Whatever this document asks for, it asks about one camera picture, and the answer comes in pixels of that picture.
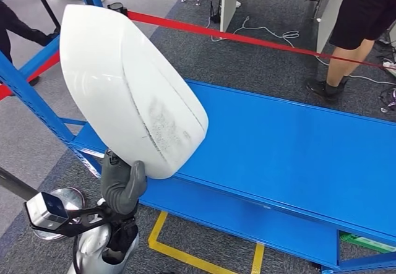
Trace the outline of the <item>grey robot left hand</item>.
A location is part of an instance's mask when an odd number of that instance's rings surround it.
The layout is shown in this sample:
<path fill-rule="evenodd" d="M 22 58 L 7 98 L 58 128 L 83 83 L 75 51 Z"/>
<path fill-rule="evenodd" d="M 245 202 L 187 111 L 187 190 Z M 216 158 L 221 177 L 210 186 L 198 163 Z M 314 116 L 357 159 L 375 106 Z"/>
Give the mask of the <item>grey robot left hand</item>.
<path fill-rule="evenodd" d="M 125 163 L 108 149 L 102 161 L 101 193 L 113 211 L 127 215 L 134 210 L 147 187 L 145 164 Z"/>

